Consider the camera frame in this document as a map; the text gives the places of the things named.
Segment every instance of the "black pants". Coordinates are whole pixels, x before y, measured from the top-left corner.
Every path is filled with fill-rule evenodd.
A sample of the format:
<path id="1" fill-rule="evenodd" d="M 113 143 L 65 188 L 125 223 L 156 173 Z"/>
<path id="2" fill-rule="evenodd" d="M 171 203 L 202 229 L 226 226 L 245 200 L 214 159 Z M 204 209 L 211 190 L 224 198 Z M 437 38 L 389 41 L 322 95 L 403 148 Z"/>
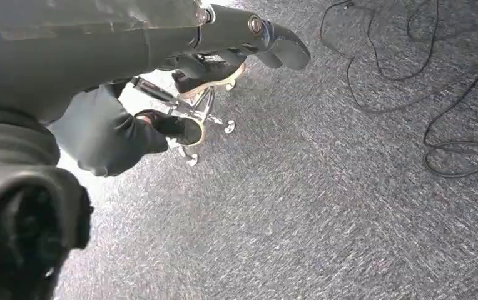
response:
<path id="1" fill-rule="evenodd" d="M 81 169 L 97 176 L 119 175 L 145 154 L 168 149 L 165 137 L 126 112 L 106 86 L 75 95 L 48 129 Z"/>

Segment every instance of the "power cord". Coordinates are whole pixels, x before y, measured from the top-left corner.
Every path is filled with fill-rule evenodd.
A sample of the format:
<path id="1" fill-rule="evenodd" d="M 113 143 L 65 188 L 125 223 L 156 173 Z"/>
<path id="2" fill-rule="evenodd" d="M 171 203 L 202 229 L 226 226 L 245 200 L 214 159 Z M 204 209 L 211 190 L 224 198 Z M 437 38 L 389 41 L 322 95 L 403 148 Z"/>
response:
<path id="1" fill-rule="evenodd" d="M 443 86 L 439 87 L 438 89 L 433 90 L 431 93 L 429 93 L 425 96 L 422 96 L 422 97 L 418 97 L 417 99 L 409 101 L 406 104 L 402 104 L 402 105 L 394 106 L 394 107 L 388 107 L 386 109 L 373 109 L 371 107 L 364 106 L 364 105 L 360 104 L 359 101 L 357 100 L 357 98 L 355 97 L 355 93 L 353 91 L 352 83 L 351 83 L 351 80 L 350 80 L 350 69 L 352 67 L 353 62 L 355 61 L 355 56 L 345 54 L 341 50 L 337 49 L 329 41 L 327 41 L 326 39 L 323 38 L 323 30 L 324 30 L 324 27 L 325 27 L 325 23 L 326 23 L 325 20 L 326 20 L 328 12 L 331 9 L 333 9 L 337 6 L 344 6 L 344 8 L 346 10 L 348 10 L 348 9 L 362 9 L 364 11 L 369 12 L 370 13 L 370 21 L 369 21 L 368 26 L 367 26 L 366 37 L 367 37 L 368 43 L 370 44 L 370 46 L 371 46 L 371 48 L 374 52 L 375 65 L 376 65 L 377 71 L 378 71 L 379 75 L 385 80 L 395 81 L 395 82 L 403 82 L 403 81 L 406 81 L 408 79 L 411 79 L 411 78 L 414 78 L 414 77 L 418 76 L 419 74 L 421 74 L 426 69 L 426 67 L 429 65 L 429 62 L 432 58 L 432 55 L 433 55 L 433 52 L 434 52 L 434 45 L 437 41 L 445 41 L 445 40 L 448 40 L 448 39 L 451 39 L 451 38 L 455 38 L 456 36 L 458 36 L 462 33 L 472 32 L 472 31 L 478 30 L 478 29 L 474 29 L 472 31 L 462 31 L 462 32 L 458 32 L 458 33 L 455 33 L 455 34 L 450 34 L 450 35 L 445 36 L 445 37 L 437 38 L 437 31 L 438 31 L 438 27 L 439 27 L 439 16 L 440 16 L 440 14 L 439 14 L 440 13 L 440 11 L 439 11 L 440 10 L 439 9 L 440 0 L 435 0 L 435 20 L 434 20 L 434 27 L 432 28 L 431 37 L 430 37 L 430 39 L 424 39 L 424 38 L 417 39 L 411 33 L 412 28 L 411 28 L 410 24 L 414 20 L 414 17 L 417 15 L 417 13 L 421 10 L 421 8 L 429 2 L 430 2 L 430 0 L 426 0 L 426 1 L 422 2 L 421 4 L 419 4 L 416 7 L 416 9 L 414 10 L 414 12 L 412 13 L 412 15 L 410 15 L 407 19 L 407 36 L 409 37 L 409 39 L 411 41 L 414 41 L 414 42 L 423 42 L 423 41 L 428 41 L 429 42 L 429 51 L 427 53 L 427 57 L 424 60 L 424 62 L 422 63 L 421 67 L 418 68 L 418 70 L 416 70 L 415 72 L 413 72 L 411 74 L 401 76 L 401 77 L 393 77 L 393 76 L 386 75 L 384 70 L 380 66 L 379 56 L 377 54 L 377 48 L 375 46 L 375 43 L 373 42 L 373 40 L 370 37 L 370 30 L 371 30 L 371 27 L 372 27 L 372 24 L 373 24 L 373 21 L 374 21 L 374 17 L 375 17 L 375 13 L 376 13 L 376 11 L 374 9 L 371 9 L 369 7 L 364 7 L 364 6 L 356 6 L 355 3 L 352 0 L 346 0 L 346 1 L 339 2 L 339 3 L 335 3 L 331 6 L 329 6 L 325 10 L 325 12 L 322 16 L 322 24 L 320 26 L 320 41 L 325 47 L 329 48 L 331 51 L 333 51 L 333 52 L 337 53 L 338 55 L 340 55 L 344 58 L 347 58 L 349 60 L 349 62 L 347 64 L 347 68 L 345 70 L 345 72 L 346 72 L 346 83 L 347 83 L 350 95 L 353 99 L 353 103 L 355 104 L 357 109 L 359 109 L 359 110 L 361 110 L 365 113 L 369 113 L 369 114 L 383 114 L 383 113 L 392 113 L 392 112 L 395 112 L 395 111 L 399 111 L 399 110 L 402 110 L 402 109 L 409 108 L 409 107 L 411 107 L 411 106 L 413 106 L 417 103 L 420 103 L 423 100 L 425 100 L 425 99 L 427 99 L 427 98 L 429 98 L 429 97 L 431 97 L 435 94 L 440 93 L 441 91 L 445 90 L 446 88 L 448 88 L 452 84 L 458 82 L 459 79 L 464 77 L 466 74 L 469 74 L 469 73 L 475 71 L 476 69 L 478 69 L 478 67 L 462 73 L 460 76 L 457 76 L 453 80 L 445 83 Z M 436 153 L 436 151 L 438 151 L 438 150 L 445 151 L 445 152 L 450 152 L 450 153 L 462 154 L 462 155 L 478 156 L 477 151 L 469 151 L 469 150 L 459 148 L 459 147 L 462 147 L 462 146 L 478 147 L 478 142 L 474 142 L 474 141 L 445 141 L 445 142 L 439 142 L 437 144 L 431 144 L 430 142 L 428 142 L 428 136 L 429 136 L 429 133 L 432 129 L 432 126 L 440 118 L 442 118 L 445 114 L 447 114 L 449 111 L 451 111 L 453 108 L 455 108 L 460 102 L 462 102 L 465 99 L 465 97 L 477 85 L 477 83 L 478 83 L 478 74 L 474 78 L 473 82 L 465 89 L 465 91 L 460 96 L 458 96 L 457 99 L 453 103 L 448 105 L 445 109 L 441 110 L 441 112 L 438 113 L 438 115 L 436 115 L 430 121 L 430 123 L 428 123 L 427 128 L 425 129 L 425 133 L 424 133 L 424 136 L 423 136 L 423 144 L 426 145 L 429 148 L 429 150 L 424 154 L 423 160 L 424 160 L 424 165 L 425 165 L 426 169 L 428 171 L 430 171 L 432 174 L 442 176 L 444 178 L 462 178 L 462 177 L 466 177 L 466 176 L 470 176 L 470 175 L 473 175 L 475 173 L 478 173 L 478 165 L 476 165 L 472 169 L 470 169 L 468 171 L 464 171 L 464 172 L 445 172 L 445 171 L 441 171 L 441 170 L 437 169 L 436 167 L 433 167 L 433 165 L 429 161 L 429 158 L 431 157 L 431 155 Z"/>

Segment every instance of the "robotic arm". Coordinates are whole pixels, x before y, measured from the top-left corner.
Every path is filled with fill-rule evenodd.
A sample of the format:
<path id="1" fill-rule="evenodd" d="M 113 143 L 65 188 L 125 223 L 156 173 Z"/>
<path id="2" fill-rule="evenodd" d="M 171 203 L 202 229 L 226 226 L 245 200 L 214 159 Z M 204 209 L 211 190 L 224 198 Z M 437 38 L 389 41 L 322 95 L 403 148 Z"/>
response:
<path id="1" fill-rule="evenodd" d="M 70 250 L 88 243 L 87 192 L 56 167 L 59 150 L 42 125 L 74 94 L 179 68 L 187 54 L 231 64 L 256 55 L 291 69 L 310 60 L 292 31 L 193 0 L 10 2 L 0 0 L 0 299 L 49 299 Z"/>

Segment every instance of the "shoe sole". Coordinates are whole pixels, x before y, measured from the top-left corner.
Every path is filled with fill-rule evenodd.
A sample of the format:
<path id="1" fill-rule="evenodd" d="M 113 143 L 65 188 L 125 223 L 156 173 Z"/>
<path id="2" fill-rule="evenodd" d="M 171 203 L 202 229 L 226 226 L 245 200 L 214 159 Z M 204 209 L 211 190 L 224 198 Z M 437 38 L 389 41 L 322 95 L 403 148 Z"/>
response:
<path id="1" fill-rule="evenodd" d="M 206 82 L 192 89 L 191 91 L 187 91 L 187 92 L 183 92 L 179 94 L 179 97 L 182 99 L 191 99 L 212 86 L 225 86 L 229 83 L 232 83 L 234 80 L 236 80 L 239 76 L 241 76 L 245 72 L 246 68 L 247 68 L 247 65 L 243 62 L 241 66 L 239 66 L 239 68 L 235 70 L 235 72 L 232 75 L 228 76 L 226 79 L 219 80 L 219 81 Z"/>

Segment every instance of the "foot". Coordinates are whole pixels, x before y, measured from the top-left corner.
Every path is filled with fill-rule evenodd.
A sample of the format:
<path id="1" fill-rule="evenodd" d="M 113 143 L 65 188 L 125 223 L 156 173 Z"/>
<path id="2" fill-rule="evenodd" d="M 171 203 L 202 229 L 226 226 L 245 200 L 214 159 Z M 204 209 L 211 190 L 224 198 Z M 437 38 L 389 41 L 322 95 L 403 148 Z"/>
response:
<path id="1" fill-rule="evenodd" d="M 206 138 L 206 127 L 202 122 L 189 117 L 176 117 L 159 111 L 146 110 L 136 114 L 136 118 L 150 121 L 159 133 L 182 146 L 195 146 Z"/>
<path id="2" fill-rule="evenodd" d="M 182 99 L 190 99 L 212 86 L 232 83 L 245 71 L 245 63 L 232 66 L 225 61 L 203 61 L 208 71 L 201 78 L 189 78 L 181 71 L 173 73 L 176 89 Z"/>

